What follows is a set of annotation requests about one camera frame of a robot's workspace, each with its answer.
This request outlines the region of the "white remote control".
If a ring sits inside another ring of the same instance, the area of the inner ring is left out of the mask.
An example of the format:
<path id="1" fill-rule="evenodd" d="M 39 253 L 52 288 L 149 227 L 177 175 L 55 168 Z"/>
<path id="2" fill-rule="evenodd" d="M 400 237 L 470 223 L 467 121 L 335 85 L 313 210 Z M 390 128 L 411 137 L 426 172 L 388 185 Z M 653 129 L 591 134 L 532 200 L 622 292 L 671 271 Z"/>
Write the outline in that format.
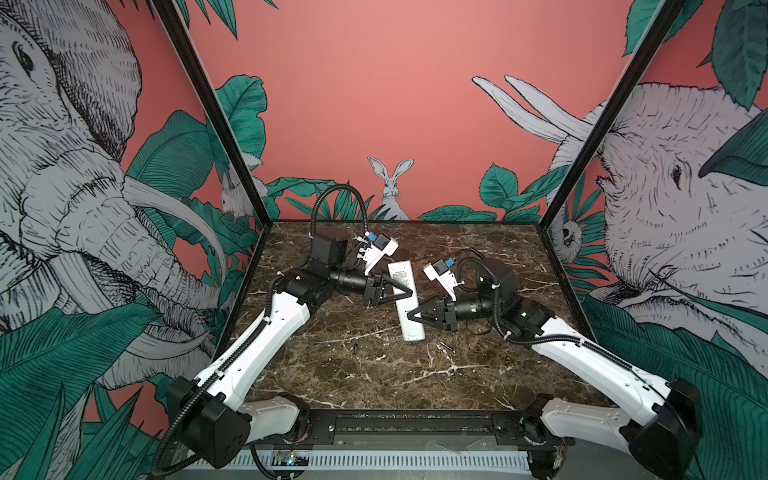
<path id="1" fill-rule="evenodd" d="M 411 291 L 409 297 L 395 302 L 403 339 L 406 342 L 423 341 L 426 338 L 424 326 L 408 319 L 408 313 L 419 305 L 411 262 L 392 262 L 388 265 L 388 270 L 391 278 Z"/>

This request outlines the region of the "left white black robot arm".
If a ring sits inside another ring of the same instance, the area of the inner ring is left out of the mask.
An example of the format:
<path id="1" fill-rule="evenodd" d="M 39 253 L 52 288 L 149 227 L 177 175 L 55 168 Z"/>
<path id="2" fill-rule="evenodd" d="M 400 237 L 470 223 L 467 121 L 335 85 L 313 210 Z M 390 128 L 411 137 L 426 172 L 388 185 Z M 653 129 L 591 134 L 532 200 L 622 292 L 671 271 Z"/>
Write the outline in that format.
<path id="1" fill-rule="evenodd" d="M 263 312 L 219 358 L 193 379 L 176 378 L 167 390 L 169 428 L 151 465 L 156 478 L 199 460 L 228 465 L 264 435 L 293 430 L 299 403 L 285 397 L 248 404 L 245 397 L 283 344 L 337 290 L 368 292 L 372 302 L 409 299 L 415 291 L 384 274 L 330 270 L 321 276 L 291 269 L 272 280 Z"/>

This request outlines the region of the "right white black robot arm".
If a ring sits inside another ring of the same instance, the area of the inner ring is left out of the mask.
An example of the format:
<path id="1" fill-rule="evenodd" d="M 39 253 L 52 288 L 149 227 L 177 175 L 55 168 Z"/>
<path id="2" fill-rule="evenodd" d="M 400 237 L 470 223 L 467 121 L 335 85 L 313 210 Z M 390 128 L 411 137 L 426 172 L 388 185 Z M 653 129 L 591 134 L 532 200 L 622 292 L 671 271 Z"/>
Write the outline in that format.
<path id="1" fill-rule="evenodd" d="M 519 295 L 433 296 L 407 316 L 442 330 L 488 318 L 505 342 L 555 361 L 612 401 L 610 408 L 545 401 L 537 416 L 551 434 L 623 451 L 662 479 L 682 479 L 696 462 L 700 390 L 684 378 L 667 380 L 631 364 L 540 303 Z"/>

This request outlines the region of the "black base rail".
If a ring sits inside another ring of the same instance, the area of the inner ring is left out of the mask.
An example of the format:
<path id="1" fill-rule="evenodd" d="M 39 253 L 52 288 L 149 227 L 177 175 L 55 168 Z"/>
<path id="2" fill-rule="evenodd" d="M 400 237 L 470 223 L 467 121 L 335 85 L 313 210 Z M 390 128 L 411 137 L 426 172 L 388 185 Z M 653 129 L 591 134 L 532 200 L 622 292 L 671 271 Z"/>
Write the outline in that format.
<path id="1" fill-rule="evenodd" d="M 347 437 L 357 440 L 371 436 L 437 440 L 489 437 L 497 446 L 522 450 L 541 450 L 568 443 L 523 411 L 382 409 L 311 409 L 305 415 L 305 428 L 295 437 L 275 434 L 256 443 L 271 447 L 314 447 L 332 445 Z"/>

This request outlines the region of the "left black frame post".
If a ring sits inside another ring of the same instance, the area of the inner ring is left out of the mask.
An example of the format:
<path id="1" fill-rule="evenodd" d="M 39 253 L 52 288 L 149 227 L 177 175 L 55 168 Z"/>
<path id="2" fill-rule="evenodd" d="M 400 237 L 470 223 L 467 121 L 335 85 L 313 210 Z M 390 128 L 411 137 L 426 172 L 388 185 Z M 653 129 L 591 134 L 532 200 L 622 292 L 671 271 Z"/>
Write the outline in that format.
<path id="1" fill-rule="evenodd" d="M 215 89 L 205 72 L 195 46 L 188 34 L 187 27 L 180 16 L 180 10 L 175 1 L 154 0 L 153 8 L 166 31 L 184 70 L 202 103 L 207 118 L 211 121 L 214 131 L 222 144 L 222 148 L 232 164 L 254 210 L 255 217 L 262 226 L 270 227 L 272 220 L 253 183 L 253 176 L 247 169 L 242 151 L 235 138 L 230 123 L 218 100 Z"/>

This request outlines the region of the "black frame post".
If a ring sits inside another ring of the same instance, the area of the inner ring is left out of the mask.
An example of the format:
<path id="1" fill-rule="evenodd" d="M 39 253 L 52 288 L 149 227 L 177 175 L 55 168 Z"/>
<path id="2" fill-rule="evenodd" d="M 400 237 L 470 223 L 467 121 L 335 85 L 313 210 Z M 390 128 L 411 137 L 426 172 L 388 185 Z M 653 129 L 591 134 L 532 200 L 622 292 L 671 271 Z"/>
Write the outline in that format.
<path id="1" fill-rule="evenodd" d="M 205 72 L 195 46 L 188 34 L 187 27 L 180 16 L 180 10 L 175 1 L 154 0 L 153 8 L 166 31 L 184 70 L 202 103 L 207 118 L 211 121 L 214 131 L 222 144 L 222 148 L 232 164 L 254 210 L 255 217 L 262 226 L 270 227 L 272 220 L 253 183 L 253 176 L 247 169 L 242 151 L 235 138 L 230 123 L 218 100 L 215 89 Z"/>
<path id="2" fill-rule="evenodd" d="M 551 205 L 539 221 L 538 227 L 540 230 L 546 230 L 551 227 L 556 214 L 562 208 L 568 195 L 595 157 L 597 148 L 605 139 L 614 121 L 621 113 L 633 89 L 641 80 L 685 4 L 686 2 L 683 0 L 661 1 L 654 11 L 650 23 L 640 39 L 639 45 L 608 98 L 601 115 L 580 148 Z"/>

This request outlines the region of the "right black frame post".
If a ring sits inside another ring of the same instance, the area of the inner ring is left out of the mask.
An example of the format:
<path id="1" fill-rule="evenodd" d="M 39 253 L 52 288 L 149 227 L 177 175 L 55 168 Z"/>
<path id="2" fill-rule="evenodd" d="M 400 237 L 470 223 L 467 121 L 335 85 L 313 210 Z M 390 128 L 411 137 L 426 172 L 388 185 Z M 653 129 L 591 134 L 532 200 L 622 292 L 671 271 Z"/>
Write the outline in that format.
<path id="1" fill-rule="evenodd" d="M 686 2 L 683 0 L 661 1 L 654 11 L 650 23 L 640 39 L 639 45 L 608 98 L 601 115 L 580 148 L 551 205 L 539 221 L 538 227 L 540 230 L 546 230 L 551 227 L 556 214 L 562 208 L 568 195 L 595 157 L 597 148 L 605 139 L 614 121 L 621 113 L 633 89 L 641 80 L 685 4 Z"/>

